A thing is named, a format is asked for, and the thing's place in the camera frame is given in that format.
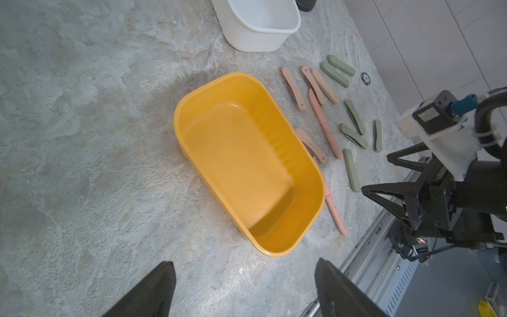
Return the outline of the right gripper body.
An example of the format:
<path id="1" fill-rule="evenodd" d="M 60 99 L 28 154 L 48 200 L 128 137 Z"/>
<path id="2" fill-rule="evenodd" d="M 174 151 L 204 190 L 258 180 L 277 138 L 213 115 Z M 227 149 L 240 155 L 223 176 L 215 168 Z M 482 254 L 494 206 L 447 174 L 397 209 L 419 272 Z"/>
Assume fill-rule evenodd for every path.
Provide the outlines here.
<path id="1" fill-rule="evenodd" d="M 421 187 L 422 223 L 417 230 L 406 226 L 406 245 L 441 238 L 454 246 L 503 244 L 503 234 L 494 220 L 503 219 L 503 164 L 473 161 L 465 180 L 458 182 L 436 158 L 426 162 L 404 161 L 419 172 L 414 181 Z"/>

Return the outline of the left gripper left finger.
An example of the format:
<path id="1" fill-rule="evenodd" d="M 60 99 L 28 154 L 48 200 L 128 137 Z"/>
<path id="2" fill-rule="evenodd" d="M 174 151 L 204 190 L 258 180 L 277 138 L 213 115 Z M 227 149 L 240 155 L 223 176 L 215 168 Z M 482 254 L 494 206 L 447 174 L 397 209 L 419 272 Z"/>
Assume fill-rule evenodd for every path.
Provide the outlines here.
<path id="1" fill-rule="evenodd" d="M 169 316 L 176 281 L 173 262 L 163 261 L 104 316 Z"/>

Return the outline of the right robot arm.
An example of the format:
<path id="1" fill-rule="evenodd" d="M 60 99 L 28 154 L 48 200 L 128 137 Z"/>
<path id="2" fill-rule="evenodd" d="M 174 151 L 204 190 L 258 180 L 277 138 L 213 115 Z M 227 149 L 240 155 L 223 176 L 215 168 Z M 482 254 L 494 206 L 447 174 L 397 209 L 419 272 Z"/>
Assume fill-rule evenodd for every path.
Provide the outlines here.
<path id="1" fill-rule="evenodd" d="M 390 153 L 396 166 L 418 173 L 412 182 L 363 186 L 363 195 L 389 211 L 395 251 L 411 262 L 436 254 L 427 238 L 446 249 L 505 248 L 492 218 L 506 219 L 506 142 L 492 126 L 494 111 L 506 106 L 506 89 L 457 99 L 444 90 L 408 110 L 397 125 L 418 144 Z"/>

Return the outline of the pink fruit knife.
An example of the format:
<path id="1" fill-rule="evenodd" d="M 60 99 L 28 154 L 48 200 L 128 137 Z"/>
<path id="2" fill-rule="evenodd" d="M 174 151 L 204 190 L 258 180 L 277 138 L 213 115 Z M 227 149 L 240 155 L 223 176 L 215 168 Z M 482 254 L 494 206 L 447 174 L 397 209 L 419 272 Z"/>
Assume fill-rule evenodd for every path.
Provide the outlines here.
<path id="1" fill-rule="evenodd" d="M 310 138 L 310 136 L 301 128 L 294 129 L 299 139 L 303 142 L 311 156 L 318 164 L 325 164 L 328 160 L 327 155 L 320 147 Z"/>

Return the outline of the long pink ceramic knife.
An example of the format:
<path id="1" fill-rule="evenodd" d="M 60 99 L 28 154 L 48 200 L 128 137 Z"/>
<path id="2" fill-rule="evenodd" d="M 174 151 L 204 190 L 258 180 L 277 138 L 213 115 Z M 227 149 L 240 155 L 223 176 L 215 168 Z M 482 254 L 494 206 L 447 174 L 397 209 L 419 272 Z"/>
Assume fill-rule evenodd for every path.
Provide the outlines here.
<path id="1" fill-rule="evenodd" d="M 349 236 L 349 229 L 343 220 L 341 212 L 338 210 L 338 208 L 334 202 L 330 187 L 327 185 L 327 182 L 324 182 L 324 185 L 325 185 L 325 190 L 326 190 L 326 203 L 327 203 L 327 206 L 330 210 L 331 216 L 333 217 L 339 232 L 343 236 L 347 237 L 347 236 Z"/>

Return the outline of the yellow plastic storage box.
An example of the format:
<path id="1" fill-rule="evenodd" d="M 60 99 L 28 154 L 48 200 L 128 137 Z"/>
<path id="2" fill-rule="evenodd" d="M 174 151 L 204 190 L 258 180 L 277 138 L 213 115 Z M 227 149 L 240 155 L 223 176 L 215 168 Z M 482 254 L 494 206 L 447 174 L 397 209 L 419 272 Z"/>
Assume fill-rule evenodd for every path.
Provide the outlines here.
<path id="1" fill-rule="evenodd" d="M 320 168 L 268 91 L 234 72 L 179 101 L 180 149 L 241 234 L 270 257 L 290 254 L 323 209 Z"/>

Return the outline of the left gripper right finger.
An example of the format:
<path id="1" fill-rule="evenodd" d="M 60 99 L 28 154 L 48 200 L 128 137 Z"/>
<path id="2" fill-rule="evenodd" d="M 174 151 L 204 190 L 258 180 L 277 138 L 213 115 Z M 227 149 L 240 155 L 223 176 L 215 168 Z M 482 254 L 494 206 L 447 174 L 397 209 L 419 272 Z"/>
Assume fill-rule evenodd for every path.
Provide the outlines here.
<path id="1" fill-rule="evenodd" d="M 387 316 L 330 261 L 320 258 L 314 277 L 322 316 Z"/>

